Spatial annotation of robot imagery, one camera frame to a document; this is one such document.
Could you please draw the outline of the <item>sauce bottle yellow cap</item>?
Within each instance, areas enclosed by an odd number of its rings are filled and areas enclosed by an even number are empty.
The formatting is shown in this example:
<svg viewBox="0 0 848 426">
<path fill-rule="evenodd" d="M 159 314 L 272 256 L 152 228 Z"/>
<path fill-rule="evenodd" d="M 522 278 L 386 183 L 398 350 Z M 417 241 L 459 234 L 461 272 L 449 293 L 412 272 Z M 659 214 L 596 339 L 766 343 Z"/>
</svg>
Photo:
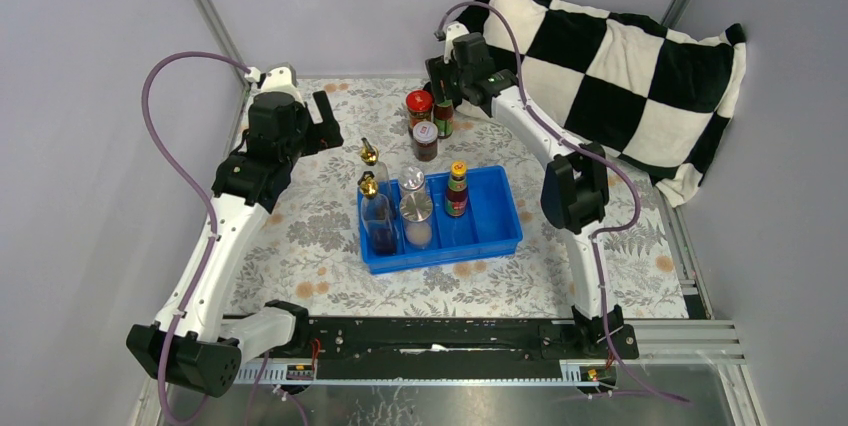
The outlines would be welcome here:
<svg viewBox="0 0 848 426">
<path fill-rule="evenodd" d="M 445 192 L 445 211 L 451 217 L 465 214 L 468 204 L 467 165 L 464 161 L 454 161 Z"/>
<path fill-rule="evenodd" d="M 437 103 L 433 108 L 433 122 L 436 125 L 438 138 L 449 138 L 453 133 L 454 105 L 451 100 Z"/>
</svg>

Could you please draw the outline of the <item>glass oil bottle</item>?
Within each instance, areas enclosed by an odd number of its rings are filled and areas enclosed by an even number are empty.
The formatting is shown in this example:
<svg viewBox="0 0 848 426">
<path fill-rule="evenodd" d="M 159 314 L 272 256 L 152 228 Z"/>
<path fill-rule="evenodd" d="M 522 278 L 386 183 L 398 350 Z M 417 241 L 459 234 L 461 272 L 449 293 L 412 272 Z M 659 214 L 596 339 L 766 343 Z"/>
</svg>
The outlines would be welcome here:
<svg viewBox="0 0 848 426">
<path fill-rule="evenodd" d="M 361 138 L 361 149 L 359 157 L 366 166 L 366 171 L 371 171 L 374 179 L 377 182 L 379 192 L 389 200 L 389 206 L 392 210 L 392 217 L 396 217 L 397 209 L 393 190 L 390 184 L 390 177 L 387 165 L 380 160 L 378 149 L 373 146 L 365 137 Z"/>
<path fill-rule="evenodd" d="M 380 183 L 370 170 L 362 174 L 358 180 L 358 188 L 362 194 L 360 221 L 365 228 L 370 247 L 379 256 L 396 254 L 398 242 L 391 201 L 381 191 Z"/>
</svg>

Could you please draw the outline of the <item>tall glass spice canister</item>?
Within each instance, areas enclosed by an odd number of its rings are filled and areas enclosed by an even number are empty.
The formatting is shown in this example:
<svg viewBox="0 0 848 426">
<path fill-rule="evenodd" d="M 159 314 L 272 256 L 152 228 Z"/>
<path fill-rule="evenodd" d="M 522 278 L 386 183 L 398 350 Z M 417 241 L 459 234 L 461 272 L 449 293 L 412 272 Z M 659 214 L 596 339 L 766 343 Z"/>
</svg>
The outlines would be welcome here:
<svg viewBox="0 0 848 426">
<path fill-rule="evenodd" d="M 434 237 L 433 211 L 432 200 L 425 192 L 410 193 L 400 201 L 399 212 L 403 221 L 404 235 L 411 247 L 426 249 L 430 246 Z"/>
</svg>

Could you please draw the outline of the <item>blue divided plastic bin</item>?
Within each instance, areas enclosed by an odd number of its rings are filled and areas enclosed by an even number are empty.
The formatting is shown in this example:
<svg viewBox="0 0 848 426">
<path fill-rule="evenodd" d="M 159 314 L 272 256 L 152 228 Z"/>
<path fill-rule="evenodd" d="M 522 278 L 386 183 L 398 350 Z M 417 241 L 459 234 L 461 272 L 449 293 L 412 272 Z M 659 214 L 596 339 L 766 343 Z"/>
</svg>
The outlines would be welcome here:
<svg viewBox="0 0 848 426">
<path fill-rule="evenodd" d="M 447 172 L 426 177 L 427 189 L 434 201 L 429 245 L 419 248 L 408 241 L 402 219 L 396 218 L 396 251 L 391 255 L 380 254 L 372 247 L 365 224 L 359 223 L 361 256 L 371 273 L 508 256 L 516 252 L 523 233 L 503 167 L 488 166 L 468 171 L 469 201 L 466 212 L 460 217 L 452 217 L 444 211 L 448 178 Z"/>
</svg>

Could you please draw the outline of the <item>metal lid shaker jar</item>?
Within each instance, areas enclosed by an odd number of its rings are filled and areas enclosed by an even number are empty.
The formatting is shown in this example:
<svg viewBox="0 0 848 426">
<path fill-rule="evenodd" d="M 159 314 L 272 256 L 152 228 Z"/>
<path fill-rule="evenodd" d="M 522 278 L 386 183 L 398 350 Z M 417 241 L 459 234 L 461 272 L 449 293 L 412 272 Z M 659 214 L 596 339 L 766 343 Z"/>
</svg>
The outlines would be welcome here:
<svg viewBox="0 0 848 426">
<path fill-rule="evenodd" d="M 417 166 L 407 166 L 400 171 L 398 186 L 401 198 L 428 193 L 426 176 L 423 170 Z"/>
</svg>

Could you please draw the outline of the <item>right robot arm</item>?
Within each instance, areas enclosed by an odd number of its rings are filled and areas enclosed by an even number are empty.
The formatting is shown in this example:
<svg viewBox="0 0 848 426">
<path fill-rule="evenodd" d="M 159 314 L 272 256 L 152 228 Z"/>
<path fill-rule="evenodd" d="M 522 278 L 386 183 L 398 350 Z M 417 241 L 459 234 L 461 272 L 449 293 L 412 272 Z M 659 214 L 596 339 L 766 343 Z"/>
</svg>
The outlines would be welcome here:
<svg viewBox="0 0 848 426">
<path fill-rule="evenodd" d="M 609 202 L 602 147 L 579 143 L 531 99 L 515 74 L 497 69 L 481 34 L 452 24 L 436 38 L 444 52 L 426 62 L 436 99 L 479 108 L 508 128 L 543 167 L 544 216 L 554 228 L 570 233 L 566 249 L 575 282 L 577 326 L 573 342 L 583 356 L 601 356 L 623 326 L 621 310 L 607 288 L 599 243 Z"/>
</svg>

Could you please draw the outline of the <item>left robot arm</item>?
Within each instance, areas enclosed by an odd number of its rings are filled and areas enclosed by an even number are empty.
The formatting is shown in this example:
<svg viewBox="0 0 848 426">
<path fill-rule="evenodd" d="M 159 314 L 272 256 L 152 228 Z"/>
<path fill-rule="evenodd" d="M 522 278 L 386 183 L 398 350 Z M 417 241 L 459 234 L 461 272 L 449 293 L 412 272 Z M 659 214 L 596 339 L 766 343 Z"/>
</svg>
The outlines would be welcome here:
<svg viewBox="0 0 848 426">
<path fill-rule="evenodd" d="M 343 144 L 328 95 L 256 95 L 238 147 L 218 166 L 207 203 L 212 214 L 178 286 L 149 326 L 134 325 L 126 345 L 153 379 L 218 398 L 248 361 L 277 348 L 296 357 L 309 347 L 308 311 L 282 300 L 232 323 L 225 302 L 254 235 L 291 183 L 297 161 Z"/>
</svg>

